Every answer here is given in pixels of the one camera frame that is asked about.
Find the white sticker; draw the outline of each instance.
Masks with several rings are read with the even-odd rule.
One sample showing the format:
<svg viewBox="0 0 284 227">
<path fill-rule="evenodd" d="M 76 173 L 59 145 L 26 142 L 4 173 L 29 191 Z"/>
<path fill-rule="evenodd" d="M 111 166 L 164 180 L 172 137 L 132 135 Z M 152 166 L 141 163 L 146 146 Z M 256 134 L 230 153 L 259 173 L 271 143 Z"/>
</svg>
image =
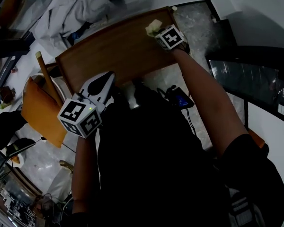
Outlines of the white sticker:
<svg viewBox="0 0 284 227">
<path fill-rule="evenodd" d="M 278 112 L 284 115 L 284 106 L 280 105 L 278 106 Z"/>
</svg>

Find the wooden tray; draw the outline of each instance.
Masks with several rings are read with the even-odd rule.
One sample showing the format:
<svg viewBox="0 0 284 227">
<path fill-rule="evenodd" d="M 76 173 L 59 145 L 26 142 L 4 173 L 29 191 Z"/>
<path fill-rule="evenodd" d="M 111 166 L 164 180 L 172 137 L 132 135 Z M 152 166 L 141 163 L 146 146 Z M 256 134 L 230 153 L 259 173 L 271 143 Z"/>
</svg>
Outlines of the wooden tray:
<svg viewBox="0 0 284 227">
<path fill-rule="evenodd" d="M 176 24 L 168 7 L 153 10 L 104 28 L 56 57 L 71 93 L 101 72 L 114 71 L 121 85 L 175 64 L 173 56 L 146 35 L 145 27 L 154 19 L 163 27 Z"/>
</svg>

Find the wooden stick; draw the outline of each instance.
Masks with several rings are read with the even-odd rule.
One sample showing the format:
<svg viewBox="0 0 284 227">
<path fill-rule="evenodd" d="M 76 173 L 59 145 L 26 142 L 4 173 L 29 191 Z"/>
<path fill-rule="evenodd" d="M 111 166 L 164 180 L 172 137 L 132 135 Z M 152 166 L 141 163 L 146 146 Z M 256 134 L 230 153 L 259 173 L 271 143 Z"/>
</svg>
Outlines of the wooden stick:
<svg viewBox="0 0 284 227">
<path fill-rule="evenodd" d="M 48 74 L 48 71 L 47 71 L 47 69 L 46 69 L 46 65 L 45 65 L 45 63 L 44 63 L 44 60 L 43 60 L 43 58 L 42 58 L 42 55 L 41 55 L 41 52 L 40 52 L 40 51 L 38 51 L 38 52 L 36 53 L 36 58 L 37 58 L 37 60 L 38 60 L 39 66 L 40 66 L 40 68 L 41 68 L 41 71 L 42 71 L 42 73 L 43 73 L 43 75 L 44 75 L 44 78 L 45 78 L 45 80 L 46 80 L 46 82 L 47 82 L 47 84 L 48 84 L 48 87 L 49 87 L 50 91 L 51 91 L 52 94 L 53 94 L 54 99 L 56 100 L 58 106 L 59 106 L 59 107 L 62 107 L 63 101 L 62 101 L 62 99 L 60 98 L 60 96 L 59 96 L 59 94 L 58 94 L 58 92 L 57 92 L 57 89 L 56 89 L 56 87 L 54 86 L 53 81 L 52 81 L 51 77 L 50 77 L 49 74 Z"/>
</svg>

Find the person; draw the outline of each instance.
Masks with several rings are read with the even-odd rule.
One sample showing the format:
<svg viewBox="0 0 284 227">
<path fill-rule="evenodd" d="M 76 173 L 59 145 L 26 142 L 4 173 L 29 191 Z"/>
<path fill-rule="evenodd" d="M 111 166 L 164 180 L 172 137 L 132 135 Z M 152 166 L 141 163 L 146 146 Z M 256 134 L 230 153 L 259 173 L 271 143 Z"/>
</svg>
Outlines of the person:
<svg viewBox="0 0 284 227">
<path fill-rule="evenodd" d="M 0 150 L 8 145 L 15 132 L 26 123 L 19 110 L 0 113 Z"/>
<path fill-rule="evenodd" d="M 130 110 L 116 96 L 101 116 L 98 155 L 95 135 L 78 139 L 69 223 L 281 226 L 284 185 L 276 167 L 215 79 L 183 50 L 171 53 L 218 159 L 202 149 L 180 110 L 137 83 L 140 107 Z"/>
</svg>

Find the black cable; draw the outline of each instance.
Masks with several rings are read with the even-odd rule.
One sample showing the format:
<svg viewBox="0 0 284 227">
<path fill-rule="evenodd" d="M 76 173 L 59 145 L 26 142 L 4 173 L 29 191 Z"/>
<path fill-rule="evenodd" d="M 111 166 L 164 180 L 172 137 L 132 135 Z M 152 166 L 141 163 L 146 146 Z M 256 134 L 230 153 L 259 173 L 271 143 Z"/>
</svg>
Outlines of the black cable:
<svg viewBox="0 0 284 227">
<path fill-rule="evenodd" d="M 64 209 L 65 209 L 66 205 L 67 205 L 71 200 L 72 200 L 72 197 L 65 203 L 64 207 L 62 208 L 62 213 L 61 213 L 61 215 L 60 215 L 60 224 L 61 224 L 61 221 L 62 221 Z"/>
<path fill-rule="evenodd" d="M 48 192 L 48 193 L 42 195 L 41 198 L 39 198 L 39 200 L 42 199 L 42 198 L 44 198 L 46 195 L 49 195 L 49 196 L 51 197 L 51 199 L 53 198 L 52 195 Z"/>
<path fill-rule="evenodd" d="M 186 46 L 182 43 L 178 44 L 174 49 L 179 49 L 184 51 L 186 54 L 190 54 L 190 47 L 189 47 L 189 43 L 188 43 L 188 39 L 185 35 L 183 35 L 184 38 L 186 39 L 186 42 L 184 41 L 184 43 L 186 43 Z"/>
<path fill-rule="evenodd" d="M 194 133 L 195 133 L 195 136 L 197 136 L 197 133 L 195 132 L 194 125 L 193 125 L 193 123 L 191 122 L 191 119 L 190 119 L 190 116 L 189 116 L 188 108 L 186 109 L 186 112 L 187 112 L 188 122 L 189 122 L 190 126 L 193 128 L 193 131 L 194 131 Z"/>
<path fill-rule="evenodd" d="M 10 159 L 10 160 L 11 160 L 11 167 L 13 168 L 14 167 L 13 160 L 12 159 Z M 1 178 L 0 178 L 0 181 L 3 180 L 8 174 L 10 174 L 10 172 L 11 172 L 11 170 L 8 173 L 3 174 L 3 176 L 1 176 Z"/>
<path fill-rule="evenodd" d="M 157 92 L 162 96 L 164 96 L 164 98 L 166 98 L 166 93 L 161 89 L 161 88 L 157 88 Z"/>
<path fill-rule="evenodd" d="M 72 150 L 71 148 L 69 148 L 67 145 L 65 145 L 64 143 L 62 143 L 65 147 L 67 147 L 68 149 L 70 149 L 73 153 L 76 153 L 74 150 Z"/>
</svg>

